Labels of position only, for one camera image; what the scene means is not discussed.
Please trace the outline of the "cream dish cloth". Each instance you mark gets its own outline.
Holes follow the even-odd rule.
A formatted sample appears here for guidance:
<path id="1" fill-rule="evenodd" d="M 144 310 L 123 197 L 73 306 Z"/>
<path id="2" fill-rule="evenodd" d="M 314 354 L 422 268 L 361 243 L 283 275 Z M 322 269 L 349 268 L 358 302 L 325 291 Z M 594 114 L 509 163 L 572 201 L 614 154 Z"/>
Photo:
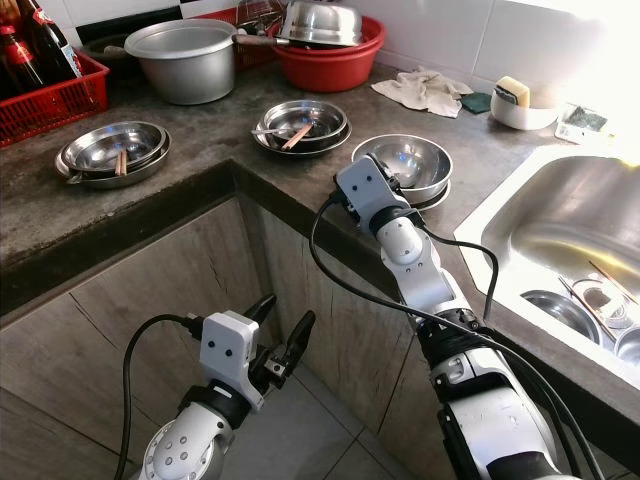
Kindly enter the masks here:
<path id="1" fill-rule="evenodd" d="M 412 72 L 398 73 L 394 79 L 371 84 L 371 88 L 388 99 L 396 100 L 404 108 L 425 110 L 448 118 L 457 118 L 462 108 L 462 97 L 474 92 L 466 83 L 421 67 Z"/>

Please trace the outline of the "red plastic basket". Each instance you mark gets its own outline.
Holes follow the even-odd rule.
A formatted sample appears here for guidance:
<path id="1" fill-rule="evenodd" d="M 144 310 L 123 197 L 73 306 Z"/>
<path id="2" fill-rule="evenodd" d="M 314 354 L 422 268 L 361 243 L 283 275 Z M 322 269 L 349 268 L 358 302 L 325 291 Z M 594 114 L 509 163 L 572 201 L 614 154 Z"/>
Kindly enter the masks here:
<path id="1" fill-rule="evenodd" d="M 229 8 L 220 10 L 220 12 L 211 12 L 207 14 L 198 15 L 198 18 L 209 18 L 216 20 L 224 20 L 225 23 L 233 24 L 237 29 L 244 29 L 246 32 L 252 33 L 252 35 L 264 35 L 266 28 L 274 26 L 280 18 L 279 13 L 269 14 L 265 20 L 250 20 L 248 23 L 241 24 L 238 22 L 237 10 Z M 274 50 L 271 50 L 269 46 L 241 46 L 236 45 L 236 69 L 248 70 L 261 65 L 273 63 L 279 59 L 279 56 L 275 54 Z"/>

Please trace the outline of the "green scouring pad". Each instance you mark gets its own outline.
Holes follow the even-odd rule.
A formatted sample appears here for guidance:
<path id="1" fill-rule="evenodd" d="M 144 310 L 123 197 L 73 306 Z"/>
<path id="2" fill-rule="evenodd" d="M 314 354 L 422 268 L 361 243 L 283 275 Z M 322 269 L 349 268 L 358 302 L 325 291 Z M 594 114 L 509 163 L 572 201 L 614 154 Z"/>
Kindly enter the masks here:
<path id="1" fill-rule="evenodd" d="M 465 93 L 460 97 L 460 105 L 467 113 L 475 115 L 489 113 L 492 110 L 492 95 L 484 92 Z"/>

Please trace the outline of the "stainless steel bowl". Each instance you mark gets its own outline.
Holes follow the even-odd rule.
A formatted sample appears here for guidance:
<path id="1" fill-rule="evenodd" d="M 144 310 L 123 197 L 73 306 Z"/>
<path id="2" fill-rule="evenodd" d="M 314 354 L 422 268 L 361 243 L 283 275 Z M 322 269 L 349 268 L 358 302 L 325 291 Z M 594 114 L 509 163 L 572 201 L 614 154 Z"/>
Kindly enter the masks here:
<path id="1" fill-rule="evenodd" d="M 125 170 L 136 172 L 160 155 L 169 133 L 150 122 L 116 122 L 82 134 L 64 146 L 58 155 L 74 172 L 115 173 L 120 154 Z"/>
<path id="2" fill-rule="evenodd" d="M 293 100 L 266 111 L 262 115 L 257 131 L 268 131 L 270 136 L 287 142 L 297 131 L 311 125 L 296 147 L 320 145 L 323 141 L 337 137 L 348 125 L 347 115 L 332 102 L 320 100 Z"/>
<path id="3" fill-rule="evenodd" d="M 352 161 L 369 154 L 375 154 L 396 170 L 401 188 L 426 189 L 451 178 L 448 152 L 438 143 L 413 134 L 380 134 L 369 138 L 355 148 Z"/>

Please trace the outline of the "wood grain cabinet door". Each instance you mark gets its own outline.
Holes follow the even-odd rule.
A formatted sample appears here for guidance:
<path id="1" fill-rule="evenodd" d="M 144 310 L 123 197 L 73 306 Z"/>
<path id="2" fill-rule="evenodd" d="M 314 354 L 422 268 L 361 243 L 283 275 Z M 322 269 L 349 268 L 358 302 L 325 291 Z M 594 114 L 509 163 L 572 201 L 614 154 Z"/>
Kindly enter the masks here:
<path id="1" fill-rule="evenodd" d="M 237 310 L 259 296 L 241 206 L 229 200 L 6 326 L 3 458 L 106 474 L 122 433 L 122 360 L 159 314 Z"/>
<path id="2" fill-rule="evenodd" d="M 428 375 L 419 342 L 412 338 L 379 428 L 357 436 L 385 479 L 454 480 Z"/>
<path id="3" fill-rule="evenodd" d="M 317 270 L 305 234 L 247 195 L 237 200 L 259 289 L 278 297 L 268 332 L 283 340 L 305 312 L 314 311 L 303 357 L 311 380 L 328 389 L 351 419 L 378 429 L 415 338 L 410 321 L 340 288 Z"/>

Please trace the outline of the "dark glass bottle white label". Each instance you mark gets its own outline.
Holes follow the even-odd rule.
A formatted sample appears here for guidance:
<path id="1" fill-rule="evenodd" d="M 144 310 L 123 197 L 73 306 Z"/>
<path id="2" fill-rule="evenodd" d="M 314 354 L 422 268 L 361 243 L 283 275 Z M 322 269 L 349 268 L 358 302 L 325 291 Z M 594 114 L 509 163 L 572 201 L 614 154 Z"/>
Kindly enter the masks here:
<path id="1" fill-rule="evenodd" d="M 68 44 L 50 15 L 36 0 L 17 0 L 17 3 L 24 15 L 29 40 L 37 47 L 50 76 L 58 82 L 81 78 L 83 73 L 77 63 L 76 50 Z"/>

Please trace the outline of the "stainless steel double sink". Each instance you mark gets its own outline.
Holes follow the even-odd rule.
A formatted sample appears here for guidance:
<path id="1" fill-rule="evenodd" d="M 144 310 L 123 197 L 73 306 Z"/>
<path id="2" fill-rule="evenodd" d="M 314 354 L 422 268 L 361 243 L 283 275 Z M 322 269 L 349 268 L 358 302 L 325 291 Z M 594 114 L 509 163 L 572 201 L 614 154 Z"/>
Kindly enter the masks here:
<path id="1" fill-rule="evenodd" d="M 640 389 L 640 321 L 614 332 L 572 288 L 582 279 L 611 284 L 591 260 L 640 300 L 640 160 L 600 148 L 535 148 L 461 221 L 454 237 L 497 256 L 492 262 L 484 253 L 462 252 L 481 292 L 497 270 L 498 305 Z M 594 320 L 598 340 L 544 314 L 521 297 L 526 291 L 570 298 Z"/>

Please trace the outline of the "yellow sponge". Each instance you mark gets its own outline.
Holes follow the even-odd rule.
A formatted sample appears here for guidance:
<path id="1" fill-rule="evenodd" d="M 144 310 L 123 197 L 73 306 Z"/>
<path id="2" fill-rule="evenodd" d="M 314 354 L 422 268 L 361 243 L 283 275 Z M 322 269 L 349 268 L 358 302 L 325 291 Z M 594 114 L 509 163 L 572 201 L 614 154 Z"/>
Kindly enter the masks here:
<path id="1" fill-rule="evenodd" d="M 495 83 L 495 96 L 521 108 L 531 108 L 532 90 L 520 79 L 504 76 Z"/>

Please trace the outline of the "small steel bowl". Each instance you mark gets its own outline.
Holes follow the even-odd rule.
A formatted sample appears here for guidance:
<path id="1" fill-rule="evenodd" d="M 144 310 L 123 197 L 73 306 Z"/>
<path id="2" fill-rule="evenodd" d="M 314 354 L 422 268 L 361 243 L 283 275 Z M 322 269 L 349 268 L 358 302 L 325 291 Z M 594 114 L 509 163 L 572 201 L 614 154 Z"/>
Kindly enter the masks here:
<path id="1" fill-rule="evenodd" d="M 598 330 L 588 312 L 570 298 L 550 291 L 526 291 L 521 294 L 527 302 L 540 308 L 544 314 L 553 317 L 558 323 L 568 326 L 591 342 L 598 340 Z"/>

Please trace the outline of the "white ceramic bowl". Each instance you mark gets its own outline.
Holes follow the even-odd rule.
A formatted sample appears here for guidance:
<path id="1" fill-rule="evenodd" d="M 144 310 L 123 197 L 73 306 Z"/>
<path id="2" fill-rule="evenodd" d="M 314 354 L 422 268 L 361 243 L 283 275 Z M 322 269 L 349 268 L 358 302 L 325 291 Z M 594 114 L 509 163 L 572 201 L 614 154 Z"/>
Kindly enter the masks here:
<path id="1" fill-rule="evenodd" d="M 539 109 L 525 108 L 517 105 L 516 97 L 503 87 L 495 86 L 492 93 L 490 114 L 502 125 L 515 128 L 517 131 L 539 131 L 556 122 L 561 114 L 559 108 Z"/>

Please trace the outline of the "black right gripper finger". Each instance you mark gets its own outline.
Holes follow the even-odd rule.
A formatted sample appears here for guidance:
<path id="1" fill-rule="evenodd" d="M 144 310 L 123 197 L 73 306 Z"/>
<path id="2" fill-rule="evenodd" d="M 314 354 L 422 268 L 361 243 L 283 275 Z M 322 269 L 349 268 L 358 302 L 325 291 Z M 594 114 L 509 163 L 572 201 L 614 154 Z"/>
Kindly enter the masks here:
<path id="1" fill-rule="evenodd" d="M 375 154 L 369 154 L 367 157 L 379 166 L 381 174 L 383 174 L 385 179 L 387 179 L 389 188 L 393 189 L 393 191 L 401 191 L 401 178 L 398 177 L 396 170 L 390 168 L 387 163 L 384 163 L 384 161 Z"/>

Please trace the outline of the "red plastic crate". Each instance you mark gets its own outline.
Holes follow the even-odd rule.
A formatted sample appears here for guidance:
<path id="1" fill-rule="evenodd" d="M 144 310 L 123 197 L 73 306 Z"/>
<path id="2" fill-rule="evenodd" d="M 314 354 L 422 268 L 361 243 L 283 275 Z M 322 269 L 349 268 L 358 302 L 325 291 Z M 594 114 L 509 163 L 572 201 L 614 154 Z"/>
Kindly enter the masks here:
<path id="1" fill-rule="evenodd" d="M 82 61 L 84 76 L 0 102 L 1 147 L 108 109 L 110 69 L 81 51 L 77 59 Z"/>

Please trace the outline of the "small white scourer tray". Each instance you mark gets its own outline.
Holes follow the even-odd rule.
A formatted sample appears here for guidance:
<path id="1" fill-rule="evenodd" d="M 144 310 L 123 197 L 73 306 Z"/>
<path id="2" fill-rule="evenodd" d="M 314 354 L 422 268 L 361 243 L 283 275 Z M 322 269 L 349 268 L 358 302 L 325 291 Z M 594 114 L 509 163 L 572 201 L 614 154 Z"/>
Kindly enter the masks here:
<path id="1" fill-rule="evenodd" d="M 605 133 L 607 118 L 596 111 L 575 104 L 566 104 L 559 114 L 554 137 L 576 145 L 595 145 L 605 142 L 609 134 Z"/>

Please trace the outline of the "large upturned steel bowl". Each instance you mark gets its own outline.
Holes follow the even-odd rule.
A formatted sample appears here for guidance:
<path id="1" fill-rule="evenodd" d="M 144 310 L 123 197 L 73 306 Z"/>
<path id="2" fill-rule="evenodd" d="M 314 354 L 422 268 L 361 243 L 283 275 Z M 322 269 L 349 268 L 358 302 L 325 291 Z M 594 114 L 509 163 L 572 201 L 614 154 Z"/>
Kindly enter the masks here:
<path id="1" fill-rule="evenodd" d="M 364 40 L 364 18 L 352 6 L 291 0 L 276 37 L 305 44 L 353 47 Z"/>

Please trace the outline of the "red plastic basin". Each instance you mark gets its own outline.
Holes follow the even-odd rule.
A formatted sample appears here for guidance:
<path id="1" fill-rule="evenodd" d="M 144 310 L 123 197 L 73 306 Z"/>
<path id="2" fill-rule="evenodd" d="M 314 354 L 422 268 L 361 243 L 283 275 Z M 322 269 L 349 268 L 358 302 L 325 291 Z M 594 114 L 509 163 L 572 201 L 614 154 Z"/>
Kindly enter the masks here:
<path id="1" fill-rule="evenodd" d="M 364 41 L 355 47 L 317 50 L 271 46 L 279 56 L 285 78 L 298 90 L 334 93 L 353 90 L 369 79 L 376 55 L 387 40 L 387 29 L 365 15 Z"/>

